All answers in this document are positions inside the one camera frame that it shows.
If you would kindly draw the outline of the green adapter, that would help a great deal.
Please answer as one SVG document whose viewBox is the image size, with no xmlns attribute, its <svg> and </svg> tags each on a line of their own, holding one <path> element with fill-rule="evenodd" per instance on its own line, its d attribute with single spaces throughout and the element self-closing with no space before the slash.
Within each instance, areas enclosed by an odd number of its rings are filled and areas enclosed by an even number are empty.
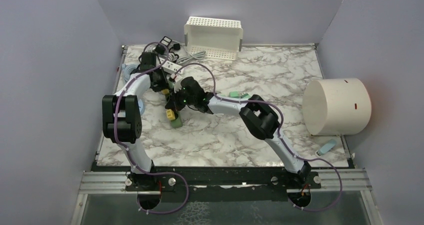
<svg viewBox="0 0 424 225">
<path fill-rule="evenodd" d="M 231 91 L 231 92 L 229 92 L 228 96 L 230 98 L 236 98 L 236 99 L 239 99 L 239 98 L 242 97 L 242 95 L 239 91 Z"/>
<path fill-rule="evenodd" d="M 242 99 L 248 99 L 248 98 L 250 98 L 251 97 L 251 95 L 249 95 L 248 93 L 244 93 L 242 96 L 241 96 L 241 98 Z"/>
</svg>

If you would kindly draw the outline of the yellow plug adapter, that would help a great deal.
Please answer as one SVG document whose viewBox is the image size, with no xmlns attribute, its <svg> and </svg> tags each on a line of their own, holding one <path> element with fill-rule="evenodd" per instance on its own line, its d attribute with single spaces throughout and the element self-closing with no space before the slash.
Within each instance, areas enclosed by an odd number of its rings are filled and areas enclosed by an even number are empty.
<svg viewBox="0 0 424 225">
<path fill-rule="evenodd" d="M 166 110 L 166 117 L 169 121 L 174 121 L 177 119 L 175 112 L 172 109 Z"/>
<path fill-rule="evenodd" d="M 170 91 L 168 89 L 163 89 L 161 92 L 165 96 L 168 96 L 170 94 Z"/>
</svg>

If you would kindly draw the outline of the black power strip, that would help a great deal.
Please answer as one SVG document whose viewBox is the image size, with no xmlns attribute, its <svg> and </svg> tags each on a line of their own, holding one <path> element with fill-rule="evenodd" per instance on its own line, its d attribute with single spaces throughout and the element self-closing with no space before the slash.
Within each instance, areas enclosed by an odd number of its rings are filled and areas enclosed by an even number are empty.
<svg viewBox="0 0 424 225">
<path fill-rule="evenodd" d="M 164 36 L 161 40 L 160 43 L 163 46 L 169 47 L 172 44 L 173 40 L 167 36 Z"/>
</svg>

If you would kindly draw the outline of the green power strip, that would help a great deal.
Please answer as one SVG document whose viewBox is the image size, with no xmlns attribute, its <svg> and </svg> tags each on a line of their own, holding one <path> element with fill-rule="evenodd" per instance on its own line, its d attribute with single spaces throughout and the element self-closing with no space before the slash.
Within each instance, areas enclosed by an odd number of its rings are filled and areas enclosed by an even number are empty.
<svg viewBox="0 0 424 225">
<path fill-rule="evenodd" d="M 170 120 L 170 125 L 172 128 L 177 129 L 183 126 L 183 121 L 179 112 L 175 113 L 175 119 Z"/>
</svg>

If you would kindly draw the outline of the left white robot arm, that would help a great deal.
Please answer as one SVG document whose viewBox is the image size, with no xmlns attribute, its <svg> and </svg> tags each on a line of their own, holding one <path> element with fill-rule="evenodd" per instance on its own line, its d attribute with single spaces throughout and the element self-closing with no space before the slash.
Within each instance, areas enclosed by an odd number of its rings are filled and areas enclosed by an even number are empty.
<svg viewBox="0 0 424 225">
<path fill-rule="evenodd" d="M 153 160 L 141 143 L 143 124 L 139 100 L 149 89 L 156 93 L 170 89 L 167 76 L 157 61 L 156 53 L 143 52 L 139 65 L 125 85 L 113 95 L 105 95 L 101 101 L 104 137 L 123 150 L 131 172 L 140 174 L 138 184 L 147 191 L 155 188 L 157 176 L 152 173 Z"/>
</svg>

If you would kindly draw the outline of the white power strip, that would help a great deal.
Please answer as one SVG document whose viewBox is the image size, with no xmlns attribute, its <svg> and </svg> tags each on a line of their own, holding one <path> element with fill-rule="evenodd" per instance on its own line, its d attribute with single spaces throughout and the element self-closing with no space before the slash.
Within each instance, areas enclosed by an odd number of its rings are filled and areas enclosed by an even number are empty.
<svg viewBox="0 0 424 225">
<path fill-rule="evenodd" d="M 182 75 L 184 73 L 184 68 L 181 65 L 171 61 L 166 61 L 161 67 L 168 74 L 175 74 L 177 72 Z"/>
</svg>

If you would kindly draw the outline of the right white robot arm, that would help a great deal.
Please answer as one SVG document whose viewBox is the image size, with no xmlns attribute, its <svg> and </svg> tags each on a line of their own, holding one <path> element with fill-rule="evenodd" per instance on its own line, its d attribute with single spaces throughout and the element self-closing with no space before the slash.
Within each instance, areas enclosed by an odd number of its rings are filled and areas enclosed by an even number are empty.
<svg viewBox="0 0 424 225">
<path fill-rule="evenodd" d="M 283 116 L 278 115 L 271 104 L 254 94 L 250 98 L 230 98 L 206 92 L 192 77 L 185 77 L 175 84 L 165 108 L 175 113 L 193 106 L 204 114 L 223 114 L 242 119 L 252 136 L 265 141 L 283 162 L 289 173 L 289 184 L 300 189 L 309 181 L 310 164 L 293 148 L 291 141 L 280 131 Z"/>
</svg>

